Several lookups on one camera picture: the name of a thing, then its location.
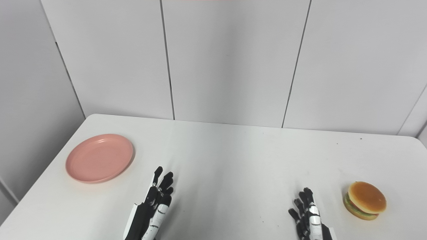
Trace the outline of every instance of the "hamburger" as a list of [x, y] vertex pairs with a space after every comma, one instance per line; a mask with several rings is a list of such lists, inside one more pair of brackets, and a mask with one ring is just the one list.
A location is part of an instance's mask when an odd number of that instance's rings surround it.
[[350, 185], [344, 196], [345, 208], [358, 218], [374, 220], [385, 211], [387, 201], [375, 186], [357, 181]]

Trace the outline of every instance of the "white wall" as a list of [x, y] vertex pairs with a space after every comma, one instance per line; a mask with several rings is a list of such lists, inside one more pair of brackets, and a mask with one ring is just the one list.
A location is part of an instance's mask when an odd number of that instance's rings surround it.
[[173, 118], [158, 0], [41, 1], [86, 116]]
[[281, 127], [308, 4], [163, 1], [176, 119]]
[[284, 127], [397, 134], [427, 84], [426, 9], [313, 1]]
[[[159, 0], [42, 2], [86, 114], [173, 118]], [[164, 0], [176, 119], [416, 136], [426, 7], [313, 1], [287, 105], [308, 0]]]
[[21, 199], [84, 116], [38, 0], [0, 1], [0, 43], [0, 177]]

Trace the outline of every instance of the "pink plate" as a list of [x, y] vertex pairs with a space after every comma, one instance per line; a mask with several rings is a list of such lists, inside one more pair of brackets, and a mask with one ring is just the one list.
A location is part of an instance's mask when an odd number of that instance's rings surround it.
[[65, 167], [77, 181], [103, 182], [125, 170], [133, 153], [132, 143], [124, 136], [102, 134], [77, 145], [68, 155]]

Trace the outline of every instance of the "white table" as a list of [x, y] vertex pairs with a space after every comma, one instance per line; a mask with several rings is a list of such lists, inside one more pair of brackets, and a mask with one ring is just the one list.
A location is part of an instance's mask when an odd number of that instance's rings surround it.
[[[127, 137], [134, 161], [108, 182], [74, 181], [67, 155], [103, 133]], [[158, 240], [296, 240], [287, 210], [306, 186], [339, 240], [424, 238], [427, 150], [414, 138], [96, 114], [0, 227], [0, 239], [121, 240], [159, 165], [175, 173], [175, 193]], [[342, 196], [353, 181], [381, 189], [386, 212], [374, 221], [351, 215]]]

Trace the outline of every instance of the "black and white robotic hand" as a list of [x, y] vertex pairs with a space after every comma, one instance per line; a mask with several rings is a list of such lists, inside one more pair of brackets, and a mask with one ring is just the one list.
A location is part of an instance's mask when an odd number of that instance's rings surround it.
[[335, 240], [330, 229], [320, 219], [319, 209], [314, 204], [313, 192], [306, 187], [304, 191], [299, 192], [299, 197], [301, 200], [294, 200], [299, 214], [293, 208], [288, 210], [295, 220], [298, 237], [301, 240]]
[[123, 233], [124, 240], [154, 240], [172, 201], [173, 173], [168, 172], [158, 184], [162, 172], [163, 168], [158, 167], [145, 201], [134, 204]]

